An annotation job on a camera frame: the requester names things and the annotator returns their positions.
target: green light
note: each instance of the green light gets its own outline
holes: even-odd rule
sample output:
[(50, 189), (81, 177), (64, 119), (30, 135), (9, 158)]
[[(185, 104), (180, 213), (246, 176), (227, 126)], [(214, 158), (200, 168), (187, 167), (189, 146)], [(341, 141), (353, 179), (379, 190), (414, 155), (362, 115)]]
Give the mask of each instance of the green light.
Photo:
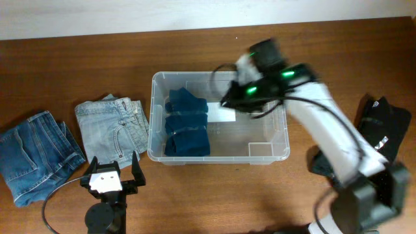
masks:
[(285, 71), (281, 75), (284, 77), (291, 77), (292, 75), (294, 75), (294, 71)]
[(247, 94), (252, 95), (257, 90), (257, 87), (251, 87), (247, 89)]

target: plastic bin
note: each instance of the plastic bin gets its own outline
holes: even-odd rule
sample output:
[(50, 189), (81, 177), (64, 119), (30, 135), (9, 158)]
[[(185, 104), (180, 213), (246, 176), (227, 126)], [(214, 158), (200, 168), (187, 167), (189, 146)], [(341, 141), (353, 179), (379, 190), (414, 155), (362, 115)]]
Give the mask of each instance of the plastic bin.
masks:
[[(148, 142), (150, 159), (166, 165), (270, 164), (287, 159), (290, 147), (286, 112), (283, 107), (258, 120), (251, 120), (249, 114), (235, 112), (235, 121), (209, 122), (207, 132), (211, 145), (210, 156), (169, 157), (164, 154), (167, 140), (164, 130), (167, 113), (164, 104), (169, 102), (169, 90), (185, 87), (197, 98), (205, 98), (209, 103), (218, 103), (235, 74), (230, 71), (216, 73), (213, 82), (217, 92), (211, 91), (210, 74), (211, 72), (161, 71), (153, 76)], [(272, 106), (273, 103), (269, 103), (267, 108)]]

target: denim shorts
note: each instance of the denim shorts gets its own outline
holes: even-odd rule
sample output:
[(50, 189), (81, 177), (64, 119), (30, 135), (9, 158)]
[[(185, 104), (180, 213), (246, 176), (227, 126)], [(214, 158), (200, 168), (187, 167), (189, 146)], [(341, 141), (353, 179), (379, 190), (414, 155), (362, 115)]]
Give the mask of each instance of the denim shorts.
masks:
[(0, 135), (0, 172), (17, 207), (44, 200), (84, 162), (66, 124), (48, 111)]
[(147, 150), (149, 123), (140, 101), (108, 95), (75, 108), (88, 161), (117, 161), (120, 168), (131, 165), (133, 151)]

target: wooden table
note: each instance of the wooden table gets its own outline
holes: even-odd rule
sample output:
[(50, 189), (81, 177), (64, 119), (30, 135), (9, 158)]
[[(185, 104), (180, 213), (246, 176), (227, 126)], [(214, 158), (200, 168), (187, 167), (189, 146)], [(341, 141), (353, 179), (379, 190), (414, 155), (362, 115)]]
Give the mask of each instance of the wooden table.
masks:
[[(111, 93), (141, 100), (148, 116), (154, 73), (211, 71), (271, 36), (291, 63), (312, 65), (351, 120), (366, 93), (416, 116), (416, 30), (411, 18), (387, 18), (2, 41), (0, 130), (44, 109), (82, 145), (77, 104)], [(398, 155), (413, 173), (415, 119)], [(268, 166), (164, 166), (141, 155), (148, 184), (127, 198), (128, 233), (245, 233), (313, 221), (313, 204), (328, 183), (307, 171), (311, 137), (292, 118), (288, 128), (290, 157)], [(129, 170), (123, 179), (132, 178)], [(384, 224), (383, 233), (414, 233), (414, 178), (404, 215)], [(0, 193), (1, 233), (47, 233), (41, 202), (16, 208), (3, 180)], [(84, 215), (96, 202), (72, 184), (53, 197), (47, 217), (61, 233), (86, 233)]]

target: white backdrop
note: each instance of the white backdrop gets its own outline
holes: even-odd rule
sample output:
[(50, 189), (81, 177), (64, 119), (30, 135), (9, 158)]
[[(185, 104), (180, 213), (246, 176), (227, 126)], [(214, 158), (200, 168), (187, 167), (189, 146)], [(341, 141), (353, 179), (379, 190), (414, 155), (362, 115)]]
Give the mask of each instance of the white backdrop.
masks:
[(0, 40), (415, 14), (416, 0), (0, 0)]

